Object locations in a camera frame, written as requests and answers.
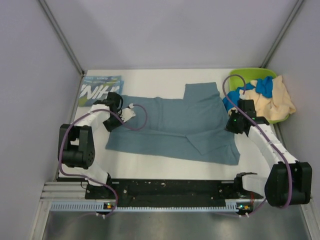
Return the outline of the grey-blue t shirt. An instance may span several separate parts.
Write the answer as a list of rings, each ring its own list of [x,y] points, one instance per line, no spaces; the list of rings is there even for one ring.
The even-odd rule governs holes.
[[[186,84],[182,99],[123,96],[137,104],[136,116],[109,135],[105,148],[118,152],[237,165],[240,153],[234,134],[226,131],[229,116],[217,85]]]

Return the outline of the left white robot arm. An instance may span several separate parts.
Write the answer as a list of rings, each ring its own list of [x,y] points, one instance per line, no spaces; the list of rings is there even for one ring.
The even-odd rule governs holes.
[[[73,124],[62,124],[59,129],[59,172],[66,177],[86,179],[105,199],[113,194],[114,187],[108,183],[109,174],[96,160],[94,132],[103,125],[110,133],[126,122],[122,117],[123,103],[119,94],[110,92],[106,99],[95,101]]]

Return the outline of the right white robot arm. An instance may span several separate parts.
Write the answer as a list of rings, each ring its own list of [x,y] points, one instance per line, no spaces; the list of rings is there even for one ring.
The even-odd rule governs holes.
[[[257,116],[253,100],[239,99],[225,129],[245,134],[259,149],[269,166],[267,177],[239,173],[233,192],[245,198],[251,192],[264,197],[272,207],[305,205],[311,200],[313,170],[290,154],[274,134],[265,117]]]

